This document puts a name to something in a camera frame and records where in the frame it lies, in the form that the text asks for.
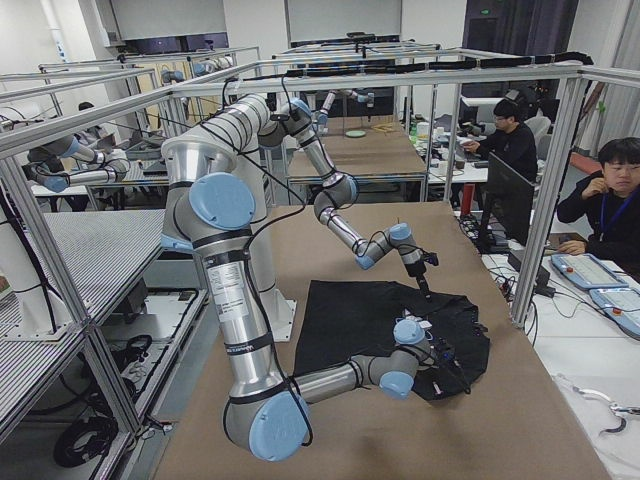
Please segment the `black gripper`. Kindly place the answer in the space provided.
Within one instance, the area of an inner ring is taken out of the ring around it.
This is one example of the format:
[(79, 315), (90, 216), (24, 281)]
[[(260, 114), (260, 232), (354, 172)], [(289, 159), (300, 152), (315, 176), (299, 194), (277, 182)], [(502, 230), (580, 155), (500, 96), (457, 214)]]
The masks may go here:
[(452, 377), (460, 385), (462, 391), (470, 395), (471, 383), (468, 381), (464, 370), (456, 363), (455, 348), (446, 339), (437, 337), (431, 342), (431, 368), (440, 369), (451, 373)]
[(425, 277), (427, 264), (432, 266), (439, 265), (439, 259), (435, 252), (420, 253), (415, 260), (409, 260), (404, 263), (408, 275), (416, 280), (422, 295), (427, 301), (430, 301), (432, 293)]

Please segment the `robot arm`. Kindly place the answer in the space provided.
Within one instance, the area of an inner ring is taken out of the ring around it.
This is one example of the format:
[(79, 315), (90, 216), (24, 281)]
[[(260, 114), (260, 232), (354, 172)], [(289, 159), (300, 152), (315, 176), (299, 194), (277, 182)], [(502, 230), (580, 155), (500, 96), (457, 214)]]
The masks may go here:
[(294, 137), (323, 181), (314, 200), (317, 220), (351, 250), (362, 269), (397, 252), (416, 287), (312, 282), (295, 372), (287, 375), (252, 275), (250, 193), (230, 174), (215, 173), (199, 180), (190, 194), (191, 206), (213, 234), (195, 241), (194, 247), (210, 274), (219, 310), (234, 376), (230, 403), (304, 407), (367, 385), (376, 385), (397, 399), (411, 393), (431, 399), (468, 392), (470, 381), (456, 354), (463, 338), (446, 339), (455, 327), (447, 312), (453, 299), (431, 292), (425, 278), (427, 266), (436, 264), (437, 257), (417, 246), (404, 223), (367, 238), (360, 236), (340, 214), (342, 205), (356, 199), (356, 182), (336, 169), (306, 105), (292, 100), (285, 113), (266, 121), (258, 114), (264, 104), (261, 97), (247, 96), (206, 123), (204, 130), (238, 155), (244, 147), (230, 130), (238, 115), (250, 119), (249, 132), (261, 142)]
[(342, 365), (285, 374), (252, 278), (255, 199), (232, 173), (242, 151), (207, 133), (163, 144), (172, 190), (162, 242), (191, 249), (207, 275), (234, 379), (223, 413), (225, 434), (256, 458), (282, 461), (312, 442), (310, 405), (369, 385), (405, 399), (418, 372), (442, 367), (445, 360), (419, 319), (406, 314), (393, 328), (388, 356), (356, 355)]

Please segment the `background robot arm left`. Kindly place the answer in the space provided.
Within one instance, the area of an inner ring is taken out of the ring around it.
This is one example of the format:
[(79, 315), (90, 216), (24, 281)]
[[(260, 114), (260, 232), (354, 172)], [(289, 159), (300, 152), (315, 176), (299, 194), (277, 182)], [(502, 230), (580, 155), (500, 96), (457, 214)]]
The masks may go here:
[(73, 185), (119, 183), (129, 170), (124, 151), (95, 149), (74, 135), (31, 148), (23, 166), (29, 181), (55, 193)]

